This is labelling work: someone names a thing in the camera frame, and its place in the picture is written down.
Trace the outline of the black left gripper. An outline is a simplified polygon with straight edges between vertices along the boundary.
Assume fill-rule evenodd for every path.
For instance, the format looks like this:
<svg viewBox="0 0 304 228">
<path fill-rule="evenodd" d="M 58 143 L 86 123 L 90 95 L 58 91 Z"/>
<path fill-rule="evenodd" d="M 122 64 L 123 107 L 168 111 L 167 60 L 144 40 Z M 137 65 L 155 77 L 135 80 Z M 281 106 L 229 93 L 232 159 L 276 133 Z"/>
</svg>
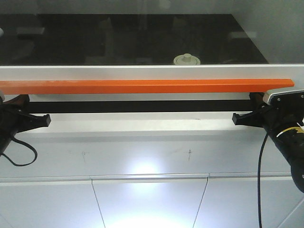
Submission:
<svg viewBox="0 0 304 228">
<path fill-rule="evenodd" d="M 51 123 L 49 114 L 35 116 L 25 113 L 29 104 L 29 95 L 18 95 L 9 101 L 0 102 L 0 155 L 4 153 L 11 141 L 26 146 L 26 143 L 15 138 L 18 131 L 29 131 L 37 128 L 48 127 Z"/>
</svg>

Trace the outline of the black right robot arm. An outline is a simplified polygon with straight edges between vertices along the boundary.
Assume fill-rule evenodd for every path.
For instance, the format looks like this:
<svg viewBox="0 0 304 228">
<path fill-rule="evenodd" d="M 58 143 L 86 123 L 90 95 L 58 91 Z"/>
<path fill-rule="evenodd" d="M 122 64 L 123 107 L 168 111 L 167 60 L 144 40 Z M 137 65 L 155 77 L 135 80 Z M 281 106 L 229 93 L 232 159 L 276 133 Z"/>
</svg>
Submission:
<svg viewBox="0 0 304 228">
<path fill-rule="evenodd" d="M 304 93 L 282 93 L 266 98 L 250 93 L 253 111 L 232 116 L 235 125 L 263 128 L 290 165 L 295 186 L 304 191 Z"/>
</svg>

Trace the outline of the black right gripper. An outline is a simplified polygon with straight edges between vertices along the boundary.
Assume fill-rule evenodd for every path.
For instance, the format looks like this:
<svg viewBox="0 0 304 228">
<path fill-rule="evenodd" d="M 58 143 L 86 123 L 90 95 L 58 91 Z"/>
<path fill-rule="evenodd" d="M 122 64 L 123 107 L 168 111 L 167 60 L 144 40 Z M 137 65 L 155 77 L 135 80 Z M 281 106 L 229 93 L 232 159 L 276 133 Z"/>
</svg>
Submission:
<svg viewBox="0 0 304 228">
<path fill-rule="evenodd" d="M 243 125 L 263 128 L 263 123 L 270 134 L 278 138 L 285 133 L 304 134 L 304 99 L 289 104 L 270 106 L 263 101 L 264 93 L 252 92 L 249 94 L 254 112 L 247 114 L 233 113 L 234 125 Z"/>
</svg>

